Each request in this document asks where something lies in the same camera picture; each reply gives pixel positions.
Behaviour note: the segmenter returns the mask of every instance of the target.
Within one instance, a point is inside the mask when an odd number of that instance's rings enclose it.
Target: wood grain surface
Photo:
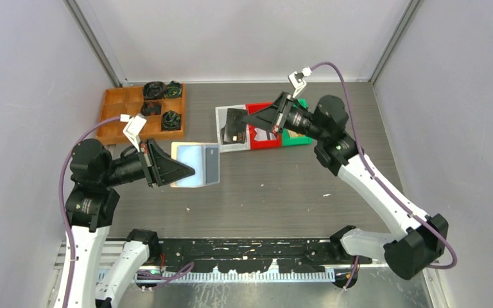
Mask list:
[[[369,83],[348,83],[362,146],[399,189],[397,171]],[[188,85],[186,137],[216,142],[214,107],[273,101],[287,83]],[[301,97],[312,110],[326,94],[344,100],[338,83],[310,83]],[[170,141],[158,142],[170,153]],[[125,146],[117,146],[114,155]],[[121,195],[111,236],[133,228],[161,237],[329,237],[346,225],[388,231],[347,184],[316,160],[313,145],[222,153],[220,184],[199,189],[157,187],[138,181],[117,188]]]

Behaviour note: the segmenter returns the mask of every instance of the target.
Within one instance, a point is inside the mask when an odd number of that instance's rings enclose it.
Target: white cable connector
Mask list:
[[[288,80],[294,87],[294,94],[292,94],[292,98],[296,98],[297,96],[299,96],[301,92],[303,92],[303,90],[307,86],[305,77],[310,76],[311,73],[312,73],[311,68],[307,66],[304,69],[302,69],[300,73],[294,72],[288,75]]]
[[[127,139],[131,142],[131,144],[133,144],[135,149],[140,152],[141,148],[139,147],[139,143],[141,143],[141,138],[139,138],[139,133],[146,124],[146,118],[142,114],[137,114],[134,117],[121,114],[120,121],[127,122],[126,127],[124,127],[123,130],[124,135],[126,135]]]

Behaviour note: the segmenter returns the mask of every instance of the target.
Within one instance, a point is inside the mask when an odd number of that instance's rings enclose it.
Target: wooden tray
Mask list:
[[[120,114],[129,114],[134,116],[141,111],[143,106],[143,87],[127,87],[107,89],[99,121],[106,120]],[[180,129],[173,131],[161,130],[161,115],[150,115],[139,134],[141,140],[148,138],[154,139],[181,139],[184,138],[184,127],[186,122],[186,86],[182,84],[182,97],[172,99],[158,99],[162,105],[162,113],[172,110],[178,112],[181,117]],[[126,123],[114,122],[109,123],[97,131],[97,139],[103,144],[129,143],[128,139],[122,132]]]

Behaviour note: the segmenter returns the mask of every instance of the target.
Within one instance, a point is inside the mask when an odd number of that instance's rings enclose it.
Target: white wall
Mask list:
[[[320,61],[367,81],[409,0],[79,2],[129,81],[285,81]]]
[[[110,86],[63,1],[0,1],[0,307],[48,299],[59,170]]]
[[[493,307],[493,1],[424,1],[376,93],[406,192],[449,220],[452,307]]]

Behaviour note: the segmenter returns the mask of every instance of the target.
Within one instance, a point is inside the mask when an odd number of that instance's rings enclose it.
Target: scratched metal surface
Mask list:
[[[401,188],[385,129],[368,83],[349,83],[362,145],[379,170]],[[287,83],[188,85],[185,141],[216,142],[214,107],[273,101]],[[338,83],[310,83],[310,108],[326,94],[344,98]],[[166,151],[170,142],[159,142]],[[117,146],[116,156],[125,146]],[[346,225],[387,231],[347,184],[316,160],[313,145],[221,154],[221,181],[200,189],[122,185],[111,236],[133,228],[162,237],[325,237]]]
[[[431,308],[422,274],[409,281],[388,268],[361,268],[356,285],[347,292],[329,282],[259,284],[170,284],[153,292],[135,285],[120,307],[236,308]]]

